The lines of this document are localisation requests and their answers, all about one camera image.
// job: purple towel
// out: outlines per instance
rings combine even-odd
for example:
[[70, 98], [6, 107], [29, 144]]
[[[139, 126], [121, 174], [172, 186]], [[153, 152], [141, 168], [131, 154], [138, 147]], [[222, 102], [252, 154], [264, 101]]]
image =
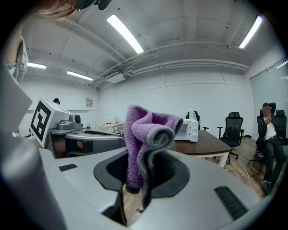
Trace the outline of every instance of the purple towel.
[[183, 119], [170, 114], [153, 113], [140, 106], [130, 106], [125, 120], [125, 141], [128, 149], [126, 185], [145, 191], [148, 170], [154, 156], [171, 147]]

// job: ceiling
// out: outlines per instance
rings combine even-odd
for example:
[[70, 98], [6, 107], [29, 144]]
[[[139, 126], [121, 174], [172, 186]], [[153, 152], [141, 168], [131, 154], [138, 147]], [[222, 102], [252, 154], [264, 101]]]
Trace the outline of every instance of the ceiling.
[[[137, 55], [106, 21], [117, 15], [144, 52]], [[241, 0], [112, 0], [104, 10], [91, 6], [63, 21], [32, 17], [23, 28], [31, 62], [43, 75], [102, 87], [105, 73], [117, 69], [135, 76], [161, 68], [224, 66], [247, 71], [273, 42], [263, 22], [245, 49], [238, 48], [259, 13]], [[74, 71], [92, 82], [67, 75]]]

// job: white shirt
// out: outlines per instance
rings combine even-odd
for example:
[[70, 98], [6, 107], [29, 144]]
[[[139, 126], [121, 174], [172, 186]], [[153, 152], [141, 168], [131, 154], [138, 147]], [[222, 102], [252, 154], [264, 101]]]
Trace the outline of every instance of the white shirt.
[[266, 132], [266, 135], [265, 135], [264, 139], [268, 140], [269, 138], [274, 137], [274, 136], [276, 136], [275, 127], [272, 124], [272, 122], [270, 122], [267, 125], [267, 132]]

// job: white microwave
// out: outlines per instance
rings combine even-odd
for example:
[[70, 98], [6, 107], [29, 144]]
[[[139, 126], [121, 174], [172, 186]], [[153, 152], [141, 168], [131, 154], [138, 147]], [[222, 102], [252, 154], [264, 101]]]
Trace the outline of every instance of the white microwave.
[[198, 141], [198, 121], [195, 119], [184, 119], [183, 125], [175, 137], [179, 141]]

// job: glass wall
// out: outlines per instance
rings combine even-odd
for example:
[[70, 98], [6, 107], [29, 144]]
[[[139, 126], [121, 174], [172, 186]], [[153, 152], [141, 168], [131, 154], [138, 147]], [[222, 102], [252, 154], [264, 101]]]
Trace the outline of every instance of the glass wall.
[[[285, 115], [288, 116], [288, 63], [277, 68], [285, 61], [286, 59], [250, 79], [254, 100], [255, 122], [252, 135], [254, 140], [258, 138], [256, 117], [259, 115], [263, 103], [275, 102], [276, 110], [284, 110]], [[286, 126], [286, 137], [288, 137], [288, 124]], [[284, 151], [288, 155], [287, 146], [284, 146]]]

